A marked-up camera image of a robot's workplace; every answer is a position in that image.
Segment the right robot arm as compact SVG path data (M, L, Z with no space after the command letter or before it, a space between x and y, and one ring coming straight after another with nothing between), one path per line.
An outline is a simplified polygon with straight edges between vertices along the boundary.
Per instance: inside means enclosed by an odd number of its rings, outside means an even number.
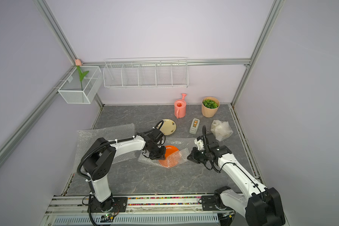
M206 166L217 173L225 172L238 186L238 194L224 186L215 191L217 206L227 207L245 217L249 226L283 226L285 215L281 196L275 188L267 188L255 179L236 159L231 150L220 146L212 133L203 133L194 140L188 160Z

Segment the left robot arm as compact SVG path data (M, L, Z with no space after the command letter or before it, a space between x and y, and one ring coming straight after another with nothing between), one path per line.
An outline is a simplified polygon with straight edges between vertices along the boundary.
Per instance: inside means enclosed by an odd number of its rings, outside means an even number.
M99 203L110 203L113 195L107 174L115 158L133 151L144 151L151 160L164 160L164 141L165 135L156 128L124 139L98 138L81 158L76 173L89 183L90 194Z

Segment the orange plate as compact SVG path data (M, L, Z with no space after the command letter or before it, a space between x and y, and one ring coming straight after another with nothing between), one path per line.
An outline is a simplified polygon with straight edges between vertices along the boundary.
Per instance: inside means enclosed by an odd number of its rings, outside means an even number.
M165 168L172 168L179 164L179 149L175 146L166 146L165 159L159 160L159 164Z

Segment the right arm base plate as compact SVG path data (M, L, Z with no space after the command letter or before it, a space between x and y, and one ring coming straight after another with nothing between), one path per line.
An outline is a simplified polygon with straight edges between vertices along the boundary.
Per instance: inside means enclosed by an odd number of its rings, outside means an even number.
M229 207L224 206L216 195L203 195L199 199L203 211L226 211Z

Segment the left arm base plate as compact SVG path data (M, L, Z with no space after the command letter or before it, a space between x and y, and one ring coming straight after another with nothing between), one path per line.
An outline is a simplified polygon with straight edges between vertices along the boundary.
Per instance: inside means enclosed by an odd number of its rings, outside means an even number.
M127 208L128 197L119 196L112 197L104 202L99 202L95 197L92 197L89 202L91 213L107 213L107 212L125 212Z

